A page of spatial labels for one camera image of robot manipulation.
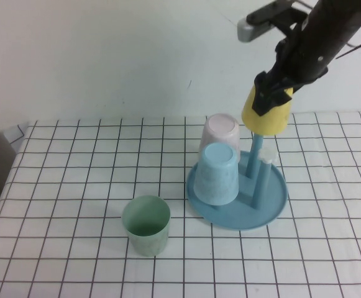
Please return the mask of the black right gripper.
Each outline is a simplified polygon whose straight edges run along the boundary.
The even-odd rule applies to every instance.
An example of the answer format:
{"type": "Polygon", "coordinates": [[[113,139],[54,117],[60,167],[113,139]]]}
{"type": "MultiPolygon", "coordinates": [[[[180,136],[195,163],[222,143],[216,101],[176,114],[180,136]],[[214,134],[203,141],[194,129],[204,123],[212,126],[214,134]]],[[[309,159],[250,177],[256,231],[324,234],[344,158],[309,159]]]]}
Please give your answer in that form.
{"type": "Polygon", "coordinates": [[[254,80],[252,109],[259,116],[290,102],[288,89],[297,91],[327,73],[329,41],[322,24],[310,18],[298,22],[275,51],[272,71],[263,71],[254,80]]]}

